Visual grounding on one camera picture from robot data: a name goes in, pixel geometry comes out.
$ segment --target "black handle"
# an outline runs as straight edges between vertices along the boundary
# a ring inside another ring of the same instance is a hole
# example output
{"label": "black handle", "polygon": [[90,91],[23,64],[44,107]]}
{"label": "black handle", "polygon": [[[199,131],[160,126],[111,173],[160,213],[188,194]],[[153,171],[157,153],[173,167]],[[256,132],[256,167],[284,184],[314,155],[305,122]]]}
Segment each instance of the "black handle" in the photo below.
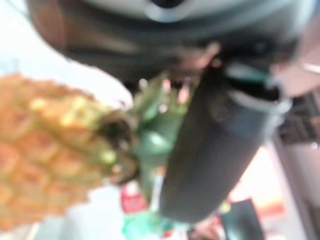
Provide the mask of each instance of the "black handle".
{"label": "black handle", "polygon": [[169,159],[162,214],[195,223],[212,213],[279,125],[290,102],[277,87],[239,83],[223,67],[209,67]]}

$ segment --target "pineapple skin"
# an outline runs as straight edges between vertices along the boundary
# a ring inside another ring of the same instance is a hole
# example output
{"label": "pineapple skin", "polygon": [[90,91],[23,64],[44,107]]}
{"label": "pineapple skin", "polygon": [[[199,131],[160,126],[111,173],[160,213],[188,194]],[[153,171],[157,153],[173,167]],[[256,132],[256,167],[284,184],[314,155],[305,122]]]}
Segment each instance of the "pineapple skin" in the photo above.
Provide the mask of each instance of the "pineapple skin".
{"label": "pineapple skin", "polygon": [[112,111],[51,80],[0,78],[0,230],[62,215],[103,179],[135,173],[133,159],[97,134]]}

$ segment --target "dark cylindrical object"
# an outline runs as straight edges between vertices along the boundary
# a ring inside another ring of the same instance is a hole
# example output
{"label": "dark cylindrical object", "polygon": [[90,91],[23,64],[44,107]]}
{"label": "dark cylindrical object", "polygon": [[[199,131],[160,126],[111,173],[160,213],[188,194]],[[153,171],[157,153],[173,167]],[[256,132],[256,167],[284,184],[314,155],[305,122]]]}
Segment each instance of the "dark cylindrical object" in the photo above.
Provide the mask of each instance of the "dark cylindrical object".
{"label": "dark cylindrical object", "polygon": [[169,159],[162,214],[195,223],[212,213],[290,106],[278,87],[240,83],[223,68],[209,67]]}

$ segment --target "black plastic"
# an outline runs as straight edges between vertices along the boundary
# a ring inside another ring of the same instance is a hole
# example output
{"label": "black plastic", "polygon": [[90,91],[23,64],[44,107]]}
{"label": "black plastic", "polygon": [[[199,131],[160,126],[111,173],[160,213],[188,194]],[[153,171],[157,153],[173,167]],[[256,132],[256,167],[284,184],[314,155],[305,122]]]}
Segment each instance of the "black plastic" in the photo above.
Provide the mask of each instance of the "black plastic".
{"label": "black plastic", "polygon": [[[37,30],[55,49],[132,85],[179,63],[181,49],[204,49],[214,41],[226,52],[269,53],[273,62],[288,59],[286,46],[299,38],[311,15],[306,6],[313,0],[247,0],[207,17],[172,23],[116,15],[81,0],[27,3]],[[122,46],[101,45],[110,42]]]}
{"label": "black plastic", "polygon": [[208,67],[201,79],[169,158],[160,199],[166,217],[196,223],[212,213],[290,108],[279,88],[239,89],[232,81],[223,67]]}
{"label": "black plastic", "polygon": [[172,9],[180,4],[182,4],[185,0],[150,0],[155,5],[159,6],[163,9]]}

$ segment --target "red label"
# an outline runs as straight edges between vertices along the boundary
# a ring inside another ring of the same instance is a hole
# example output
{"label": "red label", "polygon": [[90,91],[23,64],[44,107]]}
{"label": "red label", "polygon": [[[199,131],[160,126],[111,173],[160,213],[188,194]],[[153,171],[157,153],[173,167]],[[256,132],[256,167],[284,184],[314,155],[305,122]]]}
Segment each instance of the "red label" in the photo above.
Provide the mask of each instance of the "red label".
{"label": "red label", "polygon": [[167,231],[164,235],[163,235],[163,238],[164,239],[169,239],[173,236],[174,234],[174,231]]}
{"label": "red label", "polygon": [[135,182],[130,182],[122,187],[121,207],[127,215],[141,213],[148,209],[148,204]]}

